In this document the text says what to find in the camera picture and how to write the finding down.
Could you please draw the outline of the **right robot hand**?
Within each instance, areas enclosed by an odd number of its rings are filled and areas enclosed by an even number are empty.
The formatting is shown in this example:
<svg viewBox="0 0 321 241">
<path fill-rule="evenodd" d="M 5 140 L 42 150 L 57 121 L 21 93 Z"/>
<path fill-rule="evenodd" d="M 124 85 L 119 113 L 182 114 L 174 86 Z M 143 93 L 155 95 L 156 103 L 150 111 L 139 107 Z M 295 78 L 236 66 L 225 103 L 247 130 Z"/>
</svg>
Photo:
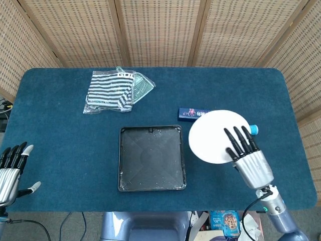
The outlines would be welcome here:
<svg viewBox="0 0 321 241">
<path fill-rule="evenodd" d="M 234 167 L 249 188 L 259 190 L 268 187 L 274 176 L 263 152 L 245 126 L 241 127 L 241 131 L 237 127 L 233 129 L 238 141 L 227 128 L 224 132 L 233 146 L 225 151 L 234 162 Z"/>
</svg>

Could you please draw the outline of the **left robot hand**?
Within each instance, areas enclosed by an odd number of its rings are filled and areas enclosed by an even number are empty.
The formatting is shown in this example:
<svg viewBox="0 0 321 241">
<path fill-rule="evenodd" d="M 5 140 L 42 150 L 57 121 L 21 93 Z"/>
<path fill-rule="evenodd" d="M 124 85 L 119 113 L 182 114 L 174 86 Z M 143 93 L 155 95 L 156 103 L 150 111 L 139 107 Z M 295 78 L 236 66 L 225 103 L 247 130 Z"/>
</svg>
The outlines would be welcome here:
<svg viewBox="0 0 321 241">
<path fill-rule="evenodd" d="M 34 193 L 41 186 L 38 181 L 27 189 L 18 189 L 20 177 L 33 148 L 33 145 L 28 146 L 27 142 L 23 142 L 12 148 L 8 147 L 1 153 L 1 208 L 12 205 L 17 198 Z"/>
</svg>

